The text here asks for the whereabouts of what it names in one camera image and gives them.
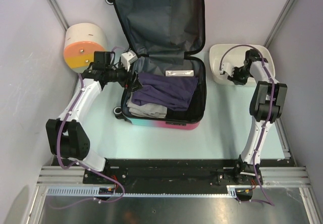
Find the white rectangular plastic basin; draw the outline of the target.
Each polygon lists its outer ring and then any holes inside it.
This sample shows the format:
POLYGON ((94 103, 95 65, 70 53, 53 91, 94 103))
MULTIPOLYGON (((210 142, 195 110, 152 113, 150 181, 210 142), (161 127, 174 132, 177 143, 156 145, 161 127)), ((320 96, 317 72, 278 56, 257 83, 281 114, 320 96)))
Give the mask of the white rectangular plastic basin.
POLYGON ((257 44, 215 44, 209 50, 209 64, 213 79, 218 84, 233 86, 228 80, 235 67, 244 65, 245 53, 255 47, 267 61, 267 68, 273 76, 276 75, 272 56, 267 48, 257 44))

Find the grey garment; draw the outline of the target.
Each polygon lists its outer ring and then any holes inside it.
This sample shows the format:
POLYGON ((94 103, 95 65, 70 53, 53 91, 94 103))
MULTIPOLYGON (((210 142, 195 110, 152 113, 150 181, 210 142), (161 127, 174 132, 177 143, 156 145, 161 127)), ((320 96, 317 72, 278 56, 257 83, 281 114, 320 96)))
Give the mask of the grey garment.
POLYGON ((166 117, 168 110, 165 106, 155 103, 136 105, 132 102, 132 97, 128 99, 127 107, 132 115, 142 118, 163 119, 166 117))

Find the purple garment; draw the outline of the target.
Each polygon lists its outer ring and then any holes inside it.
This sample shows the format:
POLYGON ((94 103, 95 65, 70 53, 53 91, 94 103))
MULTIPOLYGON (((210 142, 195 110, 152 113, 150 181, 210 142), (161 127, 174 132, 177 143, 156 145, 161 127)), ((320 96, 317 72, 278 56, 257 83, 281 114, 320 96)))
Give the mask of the purple garment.
POLYGON ((196 77, 167 77, 139 73, 141 87, 132 93, 132 102, 142 106, 154 103, 173 111, 186 111, 198 84, 196 77))

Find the pink and teal kids suitcase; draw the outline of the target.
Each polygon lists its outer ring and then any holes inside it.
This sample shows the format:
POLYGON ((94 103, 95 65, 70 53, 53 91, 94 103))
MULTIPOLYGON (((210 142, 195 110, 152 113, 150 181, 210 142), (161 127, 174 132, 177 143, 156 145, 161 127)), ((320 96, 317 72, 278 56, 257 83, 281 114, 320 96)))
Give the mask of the pink and teal kids suitcase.
MULTIPOLYGON (((168 70, 193 70, 198 84, 192 100, 206 105, 206 69, 196 57, 205 45, 204 0, 105 0, 113 5, 129 44, 138 59, 130 72, 164 75, 168 70)), ((142 118, 127 107, 132 80, 121 98, 121 118, 140 126, 195 129, 200 121, 142 118)))

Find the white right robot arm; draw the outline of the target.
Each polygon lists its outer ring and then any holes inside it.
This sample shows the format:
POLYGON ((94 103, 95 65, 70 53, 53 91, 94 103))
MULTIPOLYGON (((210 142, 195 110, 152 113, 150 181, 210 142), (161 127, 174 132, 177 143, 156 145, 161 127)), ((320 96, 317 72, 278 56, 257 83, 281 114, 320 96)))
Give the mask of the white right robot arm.
POLYGON ((286 84, 275 79, 262 53, 254 46, 250 45, 249 48, 245 53, 243 66, 234 67, 232 74, 228 75, 228 80, 235 85, 246 85, 249 78, 256 82, 249 106, 249 114, 252 116, 249 136, 230 174, 238 184, 245 184, 258 177, 266 135, 282 115, 288 89, 286 84))

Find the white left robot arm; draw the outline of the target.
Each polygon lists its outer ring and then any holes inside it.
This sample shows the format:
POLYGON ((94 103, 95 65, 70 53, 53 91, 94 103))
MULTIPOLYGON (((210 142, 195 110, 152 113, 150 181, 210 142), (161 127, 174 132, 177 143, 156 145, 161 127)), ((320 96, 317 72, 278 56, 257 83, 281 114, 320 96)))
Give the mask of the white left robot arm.
POLYGON ((94 178, 102 184, 111 179, 112 172, 105 167, 105 158, 91 147, 82 123, 107 83, 117 82, 126 87, 130 66, 137 59, 136 53, 128 50, 121 54, 119 62, 115 64, 114 51, 96 51, 93 61, 78 74, 80 84, 68 106, 56 119, 49 119, 45 125, 51 153, 57 157, 63 169, 70 168, 70 165, 63 164, 63 159, 68 159, 71 164, 94 170, 94 178))

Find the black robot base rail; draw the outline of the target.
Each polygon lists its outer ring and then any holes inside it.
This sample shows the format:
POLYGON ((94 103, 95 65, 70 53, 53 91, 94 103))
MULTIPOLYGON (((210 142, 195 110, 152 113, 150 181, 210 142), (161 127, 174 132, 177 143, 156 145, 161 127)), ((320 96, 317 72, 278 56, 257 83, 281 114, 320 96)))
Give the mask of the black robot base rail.
POLYGON ((175 181, 204 181, 216 185, 245 185, 251 179, 260 180, 273 172, 286 173, 294 169, 287 160, 275 162, 264 160, 256 166, 237 160, 109 160, 102 176, 81 167, 71 167, 80 171, 83 184, 103 185, 108 178, 119 181, 124 186, 139 181, 157 181, 171 183, 175 181))

